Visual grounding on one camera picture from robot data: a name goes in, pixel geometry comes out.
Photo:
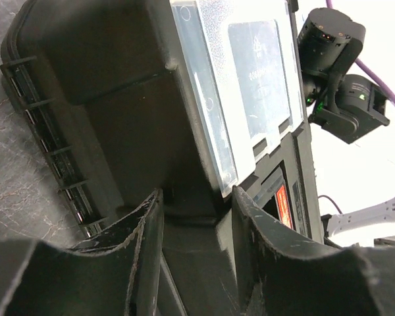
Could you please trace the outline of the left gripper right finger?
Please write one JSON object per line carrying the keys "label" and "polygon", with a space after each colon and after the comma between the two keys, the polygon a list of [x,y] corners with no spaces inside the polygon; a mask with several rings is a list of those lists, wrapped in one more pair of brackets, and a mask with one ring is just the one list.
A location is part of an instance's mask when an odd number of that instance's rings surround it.
{"label": "left gripper right finger", "polygon": [[395,247],[318,243],[240,187],[232,191],[232,235],[242,315],[395,315]]}

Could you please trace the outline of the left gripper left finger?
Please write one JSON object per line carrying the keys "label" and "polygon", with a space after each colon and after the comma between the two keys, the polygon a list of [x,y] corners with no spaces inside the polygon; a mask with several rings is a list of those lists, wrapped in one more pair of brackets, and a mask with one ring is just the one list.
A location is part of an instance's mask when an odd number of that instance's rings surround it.
{"label": "left gripper left finger", "polygon": [[163,193],[71,248],[0,239],[0,315],[155,315]]}

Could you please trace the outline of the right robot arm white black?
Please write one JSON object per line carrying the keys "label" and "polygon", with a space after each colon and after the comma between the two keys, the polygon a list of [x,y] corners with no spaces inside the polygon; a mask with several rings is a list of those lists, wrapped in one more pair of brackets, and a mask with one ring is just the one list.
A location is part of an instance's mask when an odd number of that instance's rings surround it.
{"label": "right robot arm white black", "polygon": [[313,9],[298,36],[308,120],[351,144],[380,126],[388,126],[382,88],[348,71],[363,49],[366,29],[331,8]]}

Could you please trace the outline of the black plastic tool box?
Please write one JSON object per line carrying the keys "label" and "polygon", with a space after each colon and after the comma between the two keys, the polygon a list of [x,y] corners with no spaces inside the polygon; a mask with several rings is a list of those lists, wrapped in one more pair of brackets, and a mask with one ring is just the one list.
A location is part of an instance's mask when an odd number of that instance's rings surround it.
{"label": "black plastic tool box", "polygon": [[162,191],[155,315],[242,315],[215,241],[230,199],[160,35],[174,35],[167,1],[27,1],[1,45],[2,83],[89,238]]}

